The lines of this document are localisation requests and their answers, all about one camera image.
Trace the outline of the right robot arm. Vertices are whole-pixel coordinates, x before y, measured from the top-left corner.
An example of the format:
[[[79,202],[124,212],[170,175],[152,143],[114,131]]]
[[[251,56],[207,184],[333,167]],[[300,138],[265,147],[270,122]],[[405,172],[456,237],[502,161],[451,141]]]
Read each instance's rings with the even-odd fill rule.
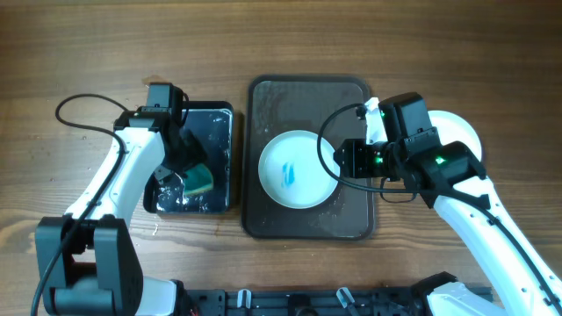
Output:
[[[447,111],[428,110],[408,92],[351,104],[366,124],[362,139],[335,151],[335,180],[359,189],[360,178],[403,183],[398,190],[426,206],[457,233],[499,295],[502,307],[471,294],[448,274],[415,290],[429,315],[559,315],[561,280],[511,219],[483,165],[475,129]]]

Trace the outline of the white plate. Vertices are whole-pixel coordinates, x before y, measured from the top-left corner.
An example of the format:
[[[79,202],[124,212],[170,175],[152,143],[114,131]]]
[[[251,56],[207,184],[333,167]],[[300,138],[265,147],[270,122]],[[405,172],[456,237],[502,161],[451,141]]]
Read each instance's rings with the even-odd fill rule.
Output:
[[[476,158],[482,161],[483,148],[479,136],[466,120],[448,111],[429,111],[429,118],[443,145],[455,141],[463,142]]]
[[[340,175],[332,145],[316,133],[293,130],[281,133],[261,152],[258,177],[267,195],[292,209],[312,208],[335,191]]]

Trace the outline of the green yellow sponge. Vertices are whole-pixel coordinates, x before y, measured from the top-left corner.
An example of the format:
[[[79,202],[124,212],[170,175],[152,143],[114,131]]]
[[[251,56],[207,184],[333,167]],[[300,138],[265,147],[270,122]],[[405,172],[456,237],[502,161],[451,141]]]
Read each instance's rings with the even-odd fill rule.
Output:
[[[185,197],[202,194],[214,187],[213,174],[204,163],[187,170],[182,179]]]

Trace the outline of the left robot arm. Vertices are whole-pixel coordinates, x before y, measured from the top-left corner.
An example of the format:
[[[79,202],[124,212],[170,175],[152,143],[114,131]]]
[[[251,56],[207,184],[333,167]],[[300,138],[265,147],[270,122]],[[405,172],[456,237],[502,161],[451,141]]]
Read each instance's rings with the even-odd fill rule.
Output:
[[[144,276],[129,225],[142,192],[174,176],[184,194],[208,190],[207,155],[184,129],[189,98],[171,83],[151,83],[146,105],[123,110],[112,147],[87,190],[35,232],[40,281],[31,313],[51,315],[192,315],[183,284]]]

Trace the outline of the white plate top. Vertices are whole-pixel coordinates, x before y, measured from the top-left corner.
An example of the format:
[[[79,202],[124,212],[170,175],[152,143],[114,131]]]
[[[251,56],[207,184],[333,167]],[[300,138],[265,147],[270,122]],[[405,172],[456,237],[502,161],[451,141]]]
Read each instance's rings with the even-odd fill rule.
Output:
[[[332,145],[316,133],[293,130],[281,133],[261,152],[258,177],[267,195],[292,209],[312,208],[335,191],[340,175]]]

